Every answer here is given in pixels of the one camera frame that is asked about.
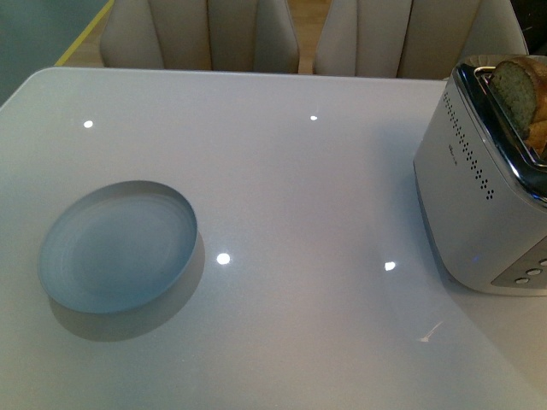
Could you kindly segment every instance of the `toaster logo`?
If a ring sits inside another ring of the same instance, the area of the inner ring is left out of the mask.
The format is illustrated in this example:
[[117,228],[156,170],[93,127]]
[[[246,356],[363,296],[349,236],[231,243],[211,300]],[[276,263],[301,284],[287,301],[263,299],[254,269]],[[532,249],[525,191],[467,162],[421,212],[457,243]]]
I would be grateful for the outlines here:
[[458,165],[458,161],[456,159],[456,156],[454,155],[454,149],[452,148],[452,145],[449,144],[448,149],[450,150],[450,155],[452,155],[452,161],[454,162],[454,165]]

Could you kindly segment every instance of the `round glass bowl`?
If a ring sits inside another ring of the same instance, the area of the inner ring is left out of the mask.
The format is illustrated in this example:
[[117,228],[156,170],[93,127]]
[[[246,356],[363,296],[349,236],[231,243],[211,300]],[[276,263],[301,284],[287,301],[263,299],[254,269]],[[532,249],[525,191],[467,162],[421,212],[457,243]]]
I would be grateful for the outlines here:
[[196,215],[179,192],[155,182],[121,182],[61,215],[42,244],[38,275],[66,308],[121,312],[174,284],[196,241]]

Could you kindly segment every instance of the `white chair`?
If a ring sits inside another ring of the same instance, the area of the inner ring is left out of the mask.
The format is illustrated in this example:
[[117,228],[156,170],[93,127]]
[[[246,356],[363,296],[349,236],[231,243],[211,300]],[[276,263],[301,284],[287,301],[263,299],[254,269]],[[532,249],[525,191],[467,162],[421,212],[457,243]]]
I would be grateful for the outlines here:
[[286,0],[116,0],[106,67],[297,73]]
[[510,0],[332,0],[314,73],[442,79],[501,54],[528,54]]

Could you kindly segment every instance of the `wooden floor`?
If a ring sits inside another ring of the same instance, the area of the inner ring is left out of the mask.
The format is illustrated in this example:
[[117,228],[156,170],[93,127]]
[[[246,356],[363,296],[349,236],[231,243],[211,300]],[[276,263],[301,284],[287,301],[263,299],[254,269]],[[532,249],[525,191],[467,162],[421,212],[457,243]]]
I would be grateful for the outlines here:
[[[315,48],[331,0],[288,0],[288,3],[300,46],[300,68],[298,72],[309,74],[312,72]],[[101,67],[103,65],[98,46],[108,16],[107,13],[97,23],[82,44],[64,63],[65,66]]]

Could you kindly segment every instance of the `toaster vent holes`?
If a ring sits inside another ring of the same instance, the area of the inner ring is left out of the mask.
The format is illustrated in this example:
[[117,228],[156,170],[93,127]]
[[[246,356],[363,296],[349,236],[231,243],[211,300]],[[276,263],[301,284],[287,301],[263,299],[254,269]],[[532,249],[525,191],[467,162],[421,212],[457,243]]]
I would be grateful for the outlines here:
[[485,178],[482,168],[473,155],[473,149],[469,146],[469,141],[466,138],[465,132],[462,130],[460,121],[456,118],[456,111],[450,101],[448,92],[444,93],[443,102],[450,124],[452,125],[452,130],[454,130],[456,138],[458,139],[458,145],[462,148],[462,154],[465,155],[465,160],[469,164],[469,170],[473,173],[478,186],[480,186],[480,190],[485,193],[486,200],[490,201],[494,198],[494,190],[488,187],[488,179]]

